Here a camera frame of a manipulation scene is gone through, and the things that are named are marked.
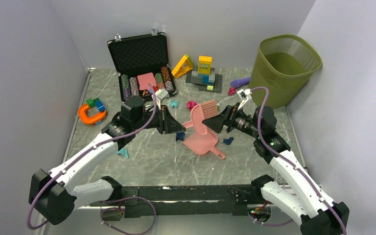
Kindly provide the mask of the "pink hand brush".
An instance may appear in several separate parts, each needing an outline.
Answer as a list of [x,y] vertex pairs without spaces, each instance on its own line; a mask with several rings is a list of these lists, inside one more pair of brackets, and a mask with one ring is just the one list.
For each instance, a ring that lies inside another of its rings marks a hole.
[[183,123],[182,125],[188,129],[193,128],[195,133],[204,135],[211,129],[202,123],[203,120],[212,118],[218,115],[216,101],[209,100],[207,102],[197,104],[190,112],[190,121]]

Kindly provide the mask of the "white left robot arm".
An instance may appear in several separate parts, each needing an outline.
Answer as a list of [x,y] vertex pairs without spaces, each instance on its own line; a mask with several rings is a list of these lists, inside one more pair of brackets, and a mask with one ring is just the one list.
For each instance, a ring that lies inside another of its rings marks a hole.
[[47,222],[57,225],[77,208],[104,201],[116,205],[123,197],[122,185],[110,176],[79,185],[83,176],[105,158],[130,143],[138,132],[156,129],[160,134],[185,132],[166,105],[146,108],[139,96],[128,98],[99,134],[73,157],[46,172],[36,171],[31,179],[28,202]]

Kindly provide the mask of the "pink dustpan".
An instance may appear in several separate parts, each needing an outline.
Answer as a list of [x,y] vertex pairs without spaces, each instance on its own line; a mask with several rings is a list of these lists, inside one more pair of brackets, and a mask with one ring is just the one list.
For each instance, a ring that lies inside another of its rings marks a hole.
[[199,156],[211,152],[219,159],[225,159],[225,154],[216,148],[217,143],[218,136],[214,132],[208,132],[204,135],[193,133],[183,141],[186,147]]

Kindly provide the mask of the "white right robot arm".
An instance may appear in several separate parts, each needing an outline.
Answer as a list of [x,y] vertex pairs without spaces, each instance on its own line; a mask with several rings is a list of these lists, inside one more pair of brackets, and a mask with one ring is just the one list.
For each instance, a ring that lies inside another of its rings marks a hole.
[[259,106],[253,116],[243,112],[240,103],[228,105],[220,114],[202,121],[213,131],[220,133],[234,129],[255,138],[254,147],[292,188],[283,189],[268,176],[260,176],[251,182],[251,199],[256,203],[265,200],[286,213],[300,228],[303,235],[345,235],[349,208],[344,202],[337,203],[328,196],[309,176],[297,160],[287,142],[276,132],[277,119],[270,107]]

